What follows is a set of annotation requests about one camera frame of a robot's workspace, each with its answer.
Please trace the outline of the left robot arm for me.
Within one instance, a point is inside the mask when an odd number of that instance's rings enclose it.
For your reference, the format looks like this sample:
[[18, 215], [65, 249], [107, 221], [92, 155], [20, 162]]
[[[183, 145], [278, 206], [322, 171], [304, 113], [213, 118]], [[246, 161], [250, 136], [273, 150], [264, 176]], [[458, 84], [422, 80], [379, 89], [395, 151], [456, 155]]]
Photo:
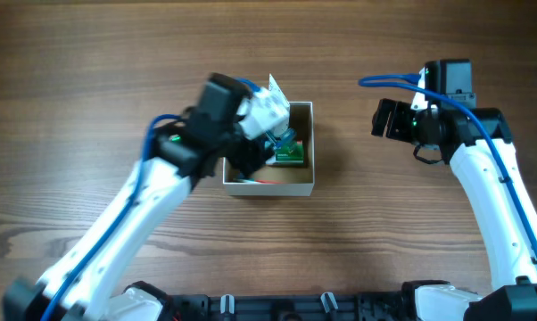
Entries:
[[35, 284], [15, 280], [5, 320], [165, 320], [170, 298], [144, 283], [112, 292], [154, 229], [226, 158], [247, 173], [269, 157], [259, 139], [290, 105], [247, 79], [213, 73], [196, 105], [155, 117], [125, 184], [87, 233]]

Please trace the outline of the green Dettol soap box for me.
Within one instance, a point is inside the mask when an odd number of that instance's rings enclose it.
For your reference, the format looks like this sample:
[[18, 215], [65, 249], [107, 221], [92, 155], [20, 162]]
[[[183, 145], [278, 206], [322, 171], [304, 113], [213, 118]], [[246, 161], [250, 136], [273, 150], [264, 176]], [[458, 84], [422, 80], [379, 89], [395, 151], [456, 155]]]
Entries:
[[282, 146], [275, 151], [274, 165], [296, 166], [305, 161], [305, 151], [302, 141], [293, 141], [287, 146]]

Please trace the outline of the white lotion tube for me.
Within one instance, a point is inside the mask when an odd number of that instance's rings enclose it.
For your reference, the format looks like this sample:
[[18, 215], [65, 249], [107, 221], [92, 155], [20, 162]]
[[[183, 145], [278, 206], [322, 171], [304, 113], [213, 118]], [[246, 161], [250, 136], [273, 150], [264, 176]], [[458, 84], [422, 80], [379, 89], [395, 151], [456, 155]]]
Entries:
[[281, 103], [286, 106], [290, 106], [290, 103], [287, 100], [284, 92], [282, 91], [272, 74], [270, 74], [268, 78], [268, 90], [272, 95], [277, 97]]

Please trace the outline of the blue white toothbrush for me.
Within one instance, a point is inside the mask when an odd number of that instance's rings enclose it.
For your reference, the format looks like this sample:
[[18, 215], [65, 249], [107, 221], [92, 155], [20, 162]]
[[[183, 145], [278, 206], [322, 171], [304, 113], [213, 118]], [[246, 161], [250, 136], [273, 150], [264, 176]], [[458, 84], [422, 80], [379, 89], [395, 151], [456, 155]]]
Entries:
[[296, 131], [293, 128], [288, 128], [281, 136], [275, 136], [272, 131], [268, 132], [268, 138], [273, 144], [273, 149], [281, 149], [289, 146], [295, 139]]

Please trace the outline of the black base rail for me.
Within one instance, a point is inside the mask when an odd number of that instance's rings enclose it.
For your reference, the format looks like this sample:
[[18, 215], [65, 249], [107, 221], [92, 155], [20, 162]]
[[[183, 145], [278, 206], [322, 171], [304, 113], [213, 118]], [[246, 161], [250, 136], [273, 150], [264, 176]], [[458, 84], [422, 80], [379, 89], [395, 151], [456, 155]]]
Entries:
[[176, 295], [172, 321], [375, 321], [413, 320], [401, 292], [352, 295], [235, 296]]

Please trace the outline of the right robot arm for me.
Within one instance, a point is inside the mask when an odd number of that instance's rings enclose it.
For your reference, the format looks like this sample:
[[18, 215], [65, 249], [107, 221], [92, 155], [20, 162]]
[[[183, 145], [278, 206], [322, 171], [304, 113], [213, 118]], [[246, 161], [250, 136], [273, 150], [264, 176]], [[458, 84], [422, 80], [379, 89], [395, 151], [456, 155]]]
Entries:
[[409, 103], [383, 99], [373, 136], [441, 155], [475, 214], [491, 271], [492, 292], [480, 295], [440, 280], [401, 288], [401, 309], [411, 320], [537, 320], [537, 212], [518, 170], [507, 120], [479, 108], [468, 59], [426, 62], [417, 73], [359, 80], [362, 87], [414, 92]]

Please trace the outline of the white cardboard box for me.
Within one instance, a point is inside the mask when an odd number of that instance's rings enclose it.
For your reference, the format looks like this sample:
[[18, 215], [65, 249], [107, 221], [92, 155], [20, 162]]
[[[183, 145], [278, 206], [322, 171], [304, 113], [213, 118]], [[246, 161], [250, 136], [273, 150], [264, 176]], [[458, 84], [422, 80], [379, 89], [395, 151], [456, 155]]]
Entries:
[[251, 179], [277, 181], [283, 184], [234, 183], [238, 171], [224, 159], [222, 185], [231, 196], [310, 196], [315, 185], [314, 117], [312, 102], [290, 102], [289, 127], [303, 142], [305, 161], [301, 166], [265, 166], [252, 174]]

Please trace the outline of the teal Colgate toothpaste tube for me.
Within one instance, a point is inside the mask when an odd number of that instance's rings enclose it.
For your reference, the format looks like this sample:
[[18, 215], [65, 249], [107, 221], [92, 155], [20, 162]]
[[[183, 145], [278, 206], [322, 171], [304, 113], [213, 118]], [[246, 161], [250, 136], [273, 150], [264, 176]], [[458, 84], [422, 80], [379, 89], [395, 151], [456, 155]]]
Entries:
[[283, 184], [281, 182], [277, 181], [270, 181], [270, 180], [256, 180], [256, 179], [242, 179], [242, 178], [236, 178], [234, 180], [234, 183], [240, 183], [240, 184], [262, 184], [262, 185], [276, 185], [276, 184]]

